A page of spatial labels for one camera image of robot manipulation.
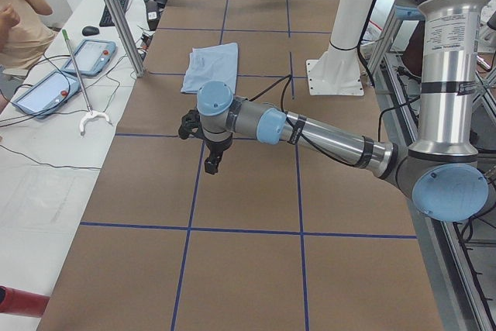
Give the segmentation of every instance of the light blue towel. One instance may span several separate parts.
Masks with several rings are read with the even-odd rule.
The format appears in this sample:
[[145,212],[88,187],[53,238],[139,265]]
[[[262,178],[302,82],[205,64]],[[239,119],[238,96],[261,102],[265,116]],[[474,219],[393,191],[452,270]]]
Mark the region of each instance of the light blue towel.
[[189,67],[183,80],[183,93],[196,93],[209,81],[226,83],[236,91],[238,75],[238,43],[221,44],[207,48],[193,48]]

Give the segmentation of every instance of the keyboard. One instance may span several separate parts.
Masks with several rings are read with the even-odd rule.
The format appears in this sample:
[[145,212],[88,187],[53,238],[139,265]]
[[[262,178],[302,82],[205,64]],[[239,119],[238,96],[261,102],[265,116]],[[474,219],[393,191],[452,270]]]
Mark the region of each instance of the keyboard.
[[[122,10],[124,11],[124,13],[126,13],[129,0],[119,0],[119,3],[121,3]],[[100,27],[114,26],[112,16],[110,15],[110,11],[107,6],[105,6],[105,9],[103,10],[102,19],[100,20],[99,25]]]

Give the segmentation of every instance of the beige shirt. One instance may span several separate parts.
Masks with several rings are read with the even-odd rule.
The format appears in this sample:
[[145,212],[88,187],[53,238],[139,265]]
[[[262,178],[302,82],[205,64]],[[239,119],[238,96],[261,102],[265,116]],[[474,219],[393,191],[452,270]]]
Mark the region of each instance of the beige shirt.
[[0,65],[26,69],[39,60],[57,33],[42,24],[26,0],[0,0],[0,9],[9,3],[21,22],[10,29],[7,43],[0,52]]

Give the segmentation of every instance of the person's hand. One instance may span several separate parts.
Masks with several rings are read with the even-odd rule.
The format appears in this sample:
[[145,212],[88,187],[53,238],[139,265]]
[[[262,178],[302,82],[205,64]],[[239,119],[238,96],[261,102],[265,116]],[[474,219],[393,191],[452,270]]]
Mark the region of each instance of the person's hand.
[[12,7],[12,4],[8,4],[2,11],[0,11],[0,21],[12,28],[21,22],[21,18],[14,7]]

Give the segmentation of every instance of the red cylinder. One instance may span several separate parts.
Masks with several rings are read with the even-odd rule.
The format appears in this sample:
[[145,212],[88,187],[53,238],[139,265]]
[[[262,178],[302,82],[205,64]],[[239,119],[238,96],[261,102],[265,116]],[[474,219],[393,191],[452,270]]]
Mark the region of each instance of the red cylinder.
[[0,313],[40,318],[48,300],[49,296],[0,286]]

